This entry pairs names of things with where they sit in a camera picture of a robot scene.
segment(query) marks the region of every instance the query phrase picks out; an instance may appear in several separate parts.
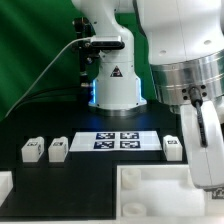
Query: blue light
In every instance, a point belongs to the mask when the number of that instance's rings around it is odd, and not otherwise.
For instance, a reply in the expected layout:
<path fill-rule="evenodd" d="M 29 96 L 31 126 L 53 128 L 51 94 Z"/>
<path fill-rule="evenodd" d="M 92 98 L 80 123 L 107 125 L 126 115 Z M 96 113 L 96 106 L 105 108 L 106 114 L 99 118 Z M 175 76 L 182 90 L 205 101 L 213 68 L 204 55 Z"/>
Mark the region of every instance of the blue light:
<path fill-rule="evenodd" d="M 140 102 L 145 101 L 145 99 L 142 97 L 142 81 L 139 79 L 139 97 L 140 97 Z"/>
<path fill-rule="evenodd" d="M 92 100 L 91 100 L 91 103 L 92 104 L 95 104 L 96 103 L 96 80 L 94 79 L 93 80 L 93 91 L 92 91 Z"/>

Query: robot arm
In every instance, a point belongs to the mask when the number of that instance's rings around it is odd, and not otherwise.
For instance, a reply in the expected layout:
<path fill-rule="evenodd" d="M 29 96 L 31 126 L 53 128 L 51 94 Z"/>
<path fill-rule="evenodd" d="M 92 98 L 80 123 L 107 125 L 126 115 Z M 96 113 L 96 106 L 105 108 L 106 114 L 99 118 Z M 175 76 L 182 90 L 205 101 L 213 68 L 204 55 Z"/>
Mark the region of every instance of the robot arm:
<path fill-rule="evenodd" d="M 193 182 L 203 189 L 223 186 L 224 144 L 213 104 L 224 93 L 221 0 L 136 2 L 158 100 L 181 115 Z"/>
<path fill-rule="evenodd" d="M 125 44 L 122 50 L 101 51 L 99 74 L 94 80 L 92 110 L 104 115 L 130 115 L 146 104 L 141 97 L 140 79 L 134 69 L 134 37 L 115 19 L 115 12 L 126 8 L 133 10 L 132 4 L 120 0 L 72 0 L 77 9 L 89 19 L 100 39 L 121 37 Z"/>

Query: small white block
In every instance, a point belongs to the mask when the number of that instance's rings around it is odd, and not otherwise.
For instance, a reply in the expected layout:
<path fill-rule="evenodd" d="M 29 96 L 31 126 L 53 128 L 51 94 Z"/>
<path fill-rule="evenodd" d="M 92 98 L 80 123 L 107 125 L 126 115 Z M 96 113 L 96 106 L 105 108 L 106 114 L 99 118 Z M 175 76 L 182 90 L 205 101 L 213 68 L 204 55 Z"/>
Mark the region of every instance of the small white block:
<path fill-rule="evenodd" d="M 68 139 L 55 138 L 48 149 L 48 154 L 51 163 L 64 162 L 68 154 Z"/>
<path fill-rule="evenodd" d="M 44 152 L 44 139 L 42 137 L 30 138 L 22 148 L 23 162 L 38 162 Z"/>
<path fill-rule="evenodd" d="M 165 136 L 163 138 L 163 150 L 167 161 L 182 161 L 183 147 L 177 137 Z"/>
<path fill-rule="evenodd" d="M 0 172 L 0 206 L 3 204 L 8 194 L 12 190 L 12 173 Z"/>
<path fill-rule="evenodd" d="M 224 188 L 206 193 L 206 215 L 224 215 Z"/>

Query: black table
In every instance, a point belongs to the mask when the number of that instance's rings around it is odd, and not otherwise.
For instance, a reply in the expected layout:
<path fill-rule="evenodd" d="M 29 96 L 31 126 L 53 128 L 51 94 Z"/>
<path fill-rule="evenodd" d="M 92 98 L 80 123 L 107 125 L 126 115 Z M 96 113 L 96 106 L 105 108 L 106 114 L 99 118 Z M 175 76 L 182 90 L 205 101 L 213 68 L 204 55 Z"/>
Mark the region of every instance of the black table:
<path fill-rule="evenodd" d="M 0 221 L 115 219 L 117 165 L 173 164 L 163 151 L 70 152 L 64 163 L 50 164 L 52 140 L 77 131 L 156 130 L 178 136 L 180 117 L 160 103 L 132 117 L 103 117 L 88 111 L 87 102 L 29 103 L 0 123 L 0 170 L 12 171 L 14 188 L 0 208 Z M 23 163 L 21 148 L 42 136 L 45 152 L 37 164 Z M 186 154 L 181 164 L 186 163 Z"/>

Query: green backdrop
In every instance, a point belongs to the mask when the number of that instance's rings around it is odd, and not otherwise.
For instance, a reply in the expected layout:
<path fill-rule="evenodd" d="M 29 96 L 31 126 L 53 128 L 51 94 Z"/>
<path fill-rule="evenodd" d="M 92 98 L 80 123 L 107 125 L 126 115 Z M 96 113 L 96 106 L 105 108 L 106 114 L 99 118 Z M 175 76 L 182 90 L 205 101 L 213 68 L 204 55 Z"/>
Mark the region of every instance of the green backdrop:
<path fill-rule="evenodd" d="M 59 51 L 76 38 L 72 21 L 80 16 L 71 0 L 0 0 L 0 119 Z M 148 45 L 138 31 L 135 15 L 116 17 L 135 36 L 136 74 L 142 79 L 143 97 L 154 99 Z M 92 78 L 97 71 L 97 64 L 88 67 Z M 68 50 L 34 91 L 78 83 L 78 55 Z"/>

